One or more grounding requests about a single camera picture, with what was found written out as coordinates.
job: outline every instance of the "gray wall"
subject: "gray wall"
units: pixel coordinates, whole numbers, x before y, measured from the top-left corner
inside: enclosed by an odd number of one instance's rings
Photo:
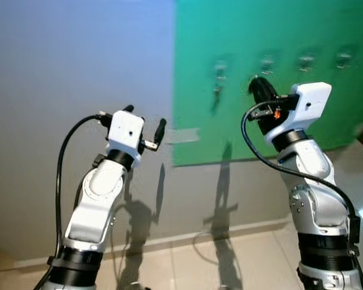
[[[15,259],[53,252],[57,155],[76,121],[130,103],[148,117],[147,137],[160,116],[171,121],[174,2],[0,0],[0,248]],[[104,152],[104,136],[91,123],[70,142],[62,185],[65,224],[80,177]],[[133,217],[118,212],[115,244],[125,243],[129,220],[136,239],[201,230],[214,212],[218,184],[225,191],[229,185],[229,207],[238,203],[231,225],[287,214],[280,176],[266,166],[252,161],[174,169],[171,149],[165,144],[159,153],[144,154],[130,186]],[[161,201],[159,222],[145,223]]]

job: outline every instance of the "green screen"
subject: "green screen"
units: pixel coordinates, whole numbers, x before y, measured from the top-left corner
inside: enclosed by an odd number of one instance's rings
[[[199,128],[200,137],[175,145],[177,166],[221,161],[228,143],[233,160],[254,157],[240,131],[254,75],[279,94],[294,83],[332,85],[307,131],[323,149],[352,142],[363,124],[363,0],[179,0],[176,35],[174,126]],[[218,65],[226,78],[215,95]],[[263,155],[276,154],[256,122],[248,132]]]

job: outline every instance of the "wall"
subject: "wall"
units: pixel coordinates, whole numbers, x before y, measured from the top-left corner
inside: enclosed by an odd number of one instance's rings
[[[254,105],[247,87],[255,75],[279,94],[294,83],[331,84],[323,116],[308,133],[323,149],[352,143],[363,124],[363,1],[177,1],[175,127],[197,127],[201,139],[177,144],[176,164],[220,161],[227,141],[233,160],[254,158],[239,124]],[[360,104],[353,95],[362,96]],[[257,124],[247,126],[260,152],[274,156]]]
[[[132,103],[148,117],[147,137],[160,117],[171,128],[174,9],[169,0],[0,0],[0,248],[15,259],[53,252],[57,155],[77,120]],[[104,152],[104,136],[91,123],[70,141],[62,184],[65,223],[81,176]],[[165,144],[159,153],[144,154],[130,186],[137,201],[130,207],[133,218],[118,212],[115,244],[125,243],[129,221],[136,239],[199,231],[213,214],[217,188],[226,184],[228,205],[238,203],[231,225],[287,214],[280,176],[262,164],[231,163],[218,182],[219,164],[174,169],[171,150]],[[156,215],[156,204],[162,204],[158,224],[154,217],[140,227]]]

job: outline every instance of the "cable connector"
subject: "cable connector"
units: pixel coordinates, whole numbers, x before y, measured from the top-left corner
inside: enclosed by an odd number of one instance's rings
[[[94,159],[92,167],[97,168],[98,165],[106,158],[105,155],[98,154],[97,157]]]
[[[348,216],[348,230],[350,231],[348,241],[351,244],[359,243],[361,232],[361,218],[359,216]]]
[[[278,96],[271,105],[267,105],[265,110],[254,111],[248,116],[249,121],[260,120],[274,116],[275,119],[281,117],[282,111],[292,111],[296,109],[299,100],[298,94]]]
[[[108,129],[108,132],[111,126],[112,118],[113,116],[111,114],[102,111],[99,112],[99,121],[103,127],[106,127]]]

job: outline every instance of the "robotic arm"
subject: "robotic arm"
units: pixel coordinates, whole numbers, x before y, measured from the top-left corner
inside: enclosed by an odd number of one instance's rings
[[[145,120],[132,114],[133,106],[113,115],[101,112],[97,119],[108,129],[106,156],[82,182],[82,199],[74,209],[62,246],[50,257],[50,269],[35,289],[95,290],[106,237],[113,225],[117,197],[123,192],[127,173],[141,163],[145,149],[156,151],[162,142],[162,119],[154,141],[143,139]]]
[[[253,153],[281,172],[298,232],[301,261],[297,272],[306,290],[363,290],[358,262],[360,218],[349,198],[335,185],[331,161],[305,130],[322,114],[331,86],[294,85],[278,95],[264,78],[253,79],[249,92],[257,105],[242,119],[243,137]],[[279,152],[279,165],[261,156],[246,132],[258,120],[268,144]]]

